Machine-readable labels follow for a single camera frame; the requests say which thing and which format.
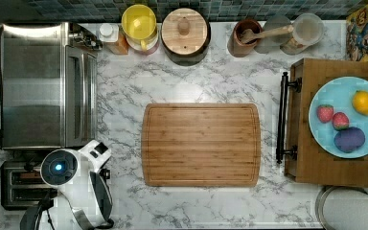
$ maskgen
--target kitchen counter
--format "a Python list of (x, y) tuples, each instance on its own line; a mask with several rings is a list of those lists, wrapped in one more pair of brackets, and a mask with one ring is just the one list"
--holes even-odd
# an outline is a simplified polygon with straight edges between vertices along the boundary
[[(314, 205), (321, 186), (295, 183), (275, 161), (280, 80), (301, 58), (344, 58), (345, 22), (326, 21), (324, 38), (297, 56), (282, 51), (232, 57), (226, 43), (236, 23), (212, 23), (208, 55), (199, 64), (171, 62), (162, 44), (150, 56), (98, 56), (98, 140), (112, 149), (108, 168), (115, 228), (319, 228)], [(251, 188), (149, 187), (141, 131), (150, 103), (253, 103), (262, 130), (260, 176)], [(0, 164), (7, 157), (0, 154)], [(0, 207), (0, 229), (18, 229), (23, 212)]]

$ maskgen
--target toaster oven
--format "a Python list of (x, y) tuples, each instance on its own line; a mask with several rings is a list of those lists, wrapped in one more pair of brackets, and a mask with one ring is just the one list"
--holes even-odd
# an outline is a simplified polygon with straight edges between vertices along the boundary
[(96, 135), (101, 42), (78, 24), (4, 25), (4, 150), (79, 147)]

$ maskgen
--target backsplash tile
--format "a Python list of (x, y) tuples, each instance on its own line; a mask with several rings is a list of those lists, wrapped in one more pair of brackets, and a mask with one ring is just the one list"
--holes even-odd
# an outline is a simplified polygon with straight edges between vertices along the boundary
[(178, 8), (191, 8), (211, 22), (240, 21), (246, 17), (267, 20), (280, 13), (295, 19), (312, 12), (322, 19), (344, 19), (366, 4), (365, 0), (23, 0), (41, 15), (54, 21), (120, 22), (134, 4), (149, 6), (163, 19)]

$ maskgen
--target plastic container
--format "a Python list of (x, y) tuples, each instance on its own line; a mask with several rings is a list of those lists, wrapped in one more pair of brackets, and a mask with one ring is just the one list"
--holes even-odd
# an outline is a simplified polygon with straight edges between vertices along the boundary
[[(280, 27), (291, 25), (291, 21), (284, 15), (276, 14), (264, 23), (263, 31), (273, 30)], [(255, 47), (255, 51), (260, 54), (267, 54), (271, 51), (280, 49), (280, 45), (289, 41), (292, 38), (292, 34), (281, 34), (275, 36), (269, 36), (262, 38), (258, 45)]]
[(324, 36), (324, 23), (313, 13), (304, 13), (292, 23), (292, 38), (281, 45), (281, 50), (288, 55), (297, 55), (316, 44)]
[(103, 23), (100, 27), (100, 40), (115, 55), (127, 55), (129, 46), (125, 35), (117, 24)]

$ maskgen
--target mug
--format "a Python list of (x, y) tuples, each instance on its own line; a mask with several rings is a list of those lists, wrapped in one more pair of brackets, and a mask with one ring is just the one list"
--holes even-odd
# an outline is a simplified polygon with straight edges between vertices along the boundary
[(157, 23), (154, 12), (145, 5), (133, 5), (122, 15), (122, 28), (126, 36), (143, 51), (157, 38)]

